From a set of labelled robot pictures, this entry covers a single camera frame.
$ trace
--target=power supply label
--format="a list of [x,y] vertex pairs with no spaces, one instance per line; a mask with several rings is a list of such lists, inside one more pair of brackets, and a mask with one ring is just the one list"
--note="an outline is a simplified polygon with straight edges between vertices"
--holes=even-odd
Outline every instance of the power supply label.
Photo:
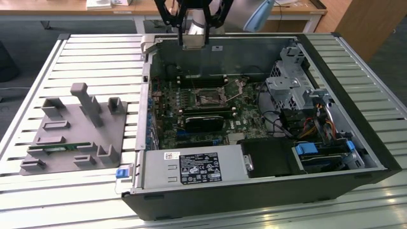
[[179,172],[183,185],[222,181],[218,153],[181,155]]

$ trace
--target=metal slatted table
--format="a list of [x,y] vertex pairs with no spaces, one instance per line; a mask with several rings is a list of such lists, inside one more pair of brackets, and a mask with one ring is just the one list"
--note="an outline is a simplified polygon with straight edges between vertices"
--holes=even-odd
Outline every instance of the metal slatted table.
[[[6,228],[379,228],[407,223],[407,111],[342,38],[309,34],[325,61],[394,154],[403,171],[338,199],[166,221],[141,220],[121,200],[115,170],[20,176],[20,163],[44,115],[44,98],[70,95],[72,83],[106,102],[130,103],[122,164],[135,159],[142,51],[139,34],[71,35],[59,40],[0,143],[0,227]],[[313,71],[321,87],[323,80]]]

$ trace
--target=blue release tab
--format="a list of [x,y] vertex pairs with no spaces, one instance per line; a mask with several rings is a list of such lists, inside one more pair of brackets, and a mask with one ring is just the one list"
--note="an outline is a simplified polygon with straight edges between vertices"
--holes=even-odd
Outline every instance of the blue release tab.
[[355,144],[353,141],[347,141],[346,145],[349,146],[350,150],[354,151],[357,149]]
[[127,168],[119,168],[117,170],[117,179],[129,178],[130,171]]
[[303,149],[299,146],[295,147],[295,150],[298,152],[298,155],[302,155],[305,153]]
[[295,149],[298,151],[298,155],[318,154],[318,149],[314,143],[301,143]]

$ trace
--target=motherboard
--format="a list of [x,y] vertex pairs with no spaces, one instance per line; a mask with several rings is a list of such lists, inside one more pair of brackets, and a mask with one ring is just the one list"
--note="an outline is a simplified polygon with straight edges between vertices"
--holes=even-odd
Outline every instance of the motherboard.
[[234,145],[267,137],[258,110],[259,83],[243,77],[153,81],[161,149]]

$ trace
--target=3d printed holder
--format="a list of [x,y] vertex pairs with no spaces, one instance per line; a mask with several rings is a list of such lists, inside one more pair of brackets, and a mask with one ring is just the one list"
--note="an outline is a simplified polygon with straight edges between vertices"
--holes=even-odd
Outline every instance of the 3d printed holder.
[[86,83],[71,87],[82,104],[46,99],[46,116],[22,163],[22,175],[119,167],[127,102],[115,97],[99,103],[87,88]]

